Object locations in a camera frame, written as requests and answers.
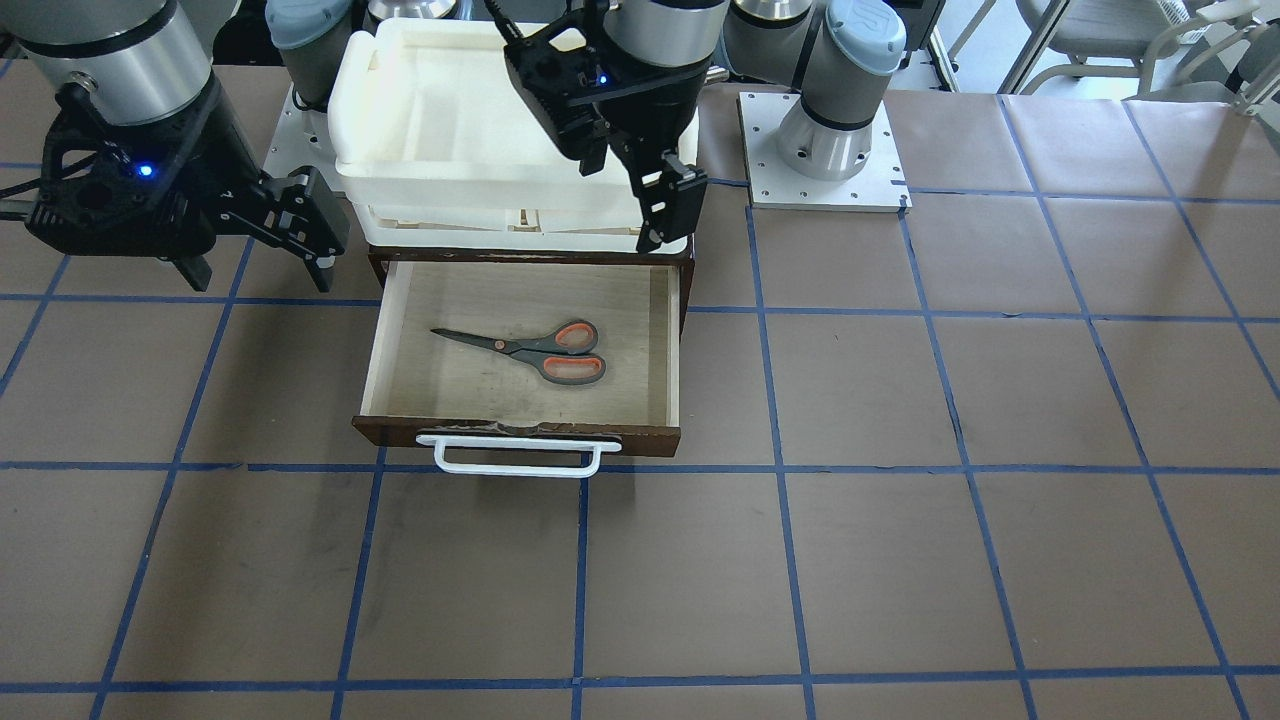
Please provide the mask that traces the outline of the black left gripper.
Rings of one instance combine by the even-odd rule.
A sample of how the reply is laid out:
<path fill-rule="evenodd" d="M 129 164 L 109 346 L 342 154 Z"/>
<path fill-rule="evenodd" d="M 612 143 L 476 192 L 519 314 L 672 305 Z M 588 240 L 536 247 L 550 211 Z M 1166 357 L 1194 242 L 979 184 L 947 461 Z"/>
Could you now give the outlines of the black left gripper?
<path fill-rule="evenodd" d="M 637 252 L 691 234 L 708 177 L 680 159 L 678 138 L 692 119 L 703 79 L 700 59 L 680 61 L 658 47 L 644 59 L 621 38 L 630 5 L 568 5 L 564 14 L 525 35 L 502 18 L 508 77 L 556 149 L 579 161 L 579 174 L 600 172 L 609 146 L 640 202 Z"/>

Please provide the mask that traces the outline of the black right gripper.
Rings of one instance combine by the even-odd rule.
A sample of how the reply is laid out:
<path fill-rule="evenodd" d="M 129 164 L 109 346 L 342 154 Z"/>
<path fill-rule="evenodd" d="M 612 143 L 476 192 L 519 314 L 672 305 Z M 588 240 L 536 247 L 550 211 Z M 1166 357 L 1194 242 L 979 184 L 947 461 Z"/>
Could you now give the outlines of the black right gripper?
<path fill-rule="evenodd" d="M 315 167 L 274 179 L 253 160 L 220 81 L 160 120 L 111 126 L 83 82 L 55 95 L 24 214 L 26 229 L 69 256 L 155 258 L 192 290 L 211 278 L 221 234 L 246 234 L 298 258 L 316 290 L 332 291 L 349 220 Z"/>

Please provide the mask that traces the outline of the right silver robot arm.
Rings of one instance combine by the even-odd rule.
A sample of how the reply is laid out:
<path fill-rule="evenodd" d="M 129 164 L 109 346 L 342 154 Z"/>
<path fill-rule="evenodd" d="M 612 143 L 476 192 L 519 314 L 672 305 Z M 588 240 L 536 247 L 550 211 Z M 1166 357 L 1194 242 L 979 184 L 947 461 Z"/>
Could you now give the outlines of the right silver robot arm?
<path fill-rule="evenodd" d="M 29 202 L 3 218 L 68 256 L 155 258 L 198 292 L 242 234 L 297 256 L 328 292 L 349 222 L 312 167 L 257 163 L 177 1 L 5 1 L 3 26 L 55 90 Z"/>

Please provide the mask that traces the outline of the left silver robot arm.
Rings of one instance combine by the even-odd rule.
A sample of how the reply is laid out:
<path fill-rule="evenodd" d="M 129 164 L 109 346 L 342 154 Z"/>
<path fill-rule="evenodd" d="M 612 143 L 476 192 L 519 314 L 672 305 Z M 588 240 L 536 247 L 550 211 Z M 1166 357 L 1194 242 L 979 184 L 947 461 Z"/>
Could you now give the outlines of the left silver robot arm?
<path fill-rule="evenodd" d="M 636 250 L 691 234 L 707 173 L 684 161 L 714 53 L 797 94 L 773 133 L 781 160 L 815 181 L 850 181 L 872 155 L 873 124 L 908 29 L 882 1 L 568 1 L 526 35 L 489 1 L 508 77 L 557 150 L 598 173 L 613 152 L 643 222 Z"/>

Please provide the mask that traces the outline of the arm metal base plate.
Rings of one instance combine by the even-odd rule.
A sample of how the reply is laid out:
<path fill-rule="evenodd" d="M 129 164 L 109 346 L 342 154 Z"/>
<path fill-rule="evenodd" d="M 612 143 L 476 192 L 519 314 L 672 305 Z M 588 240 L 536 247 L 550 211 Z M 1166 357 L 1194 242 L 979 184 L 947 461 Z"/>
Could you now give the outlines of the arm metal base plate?
<path fill-rule="evenodd" d="M 291 85 L 265 155 L 264 170 L 270 176 L 284 177 L 300 167 L 314 167 L 323 174 L 333 193 L 343 199 L 346 190 L 335 161 L 328 114 L 308 109 Z"/>
<path fill-rule="evenodd" d="M 741 92 L 739 110 L 751 202 L 813 211 L 906 211 L 913 206 L 884 104 L 869 126 L 832 129 L 797 94 Z"/>

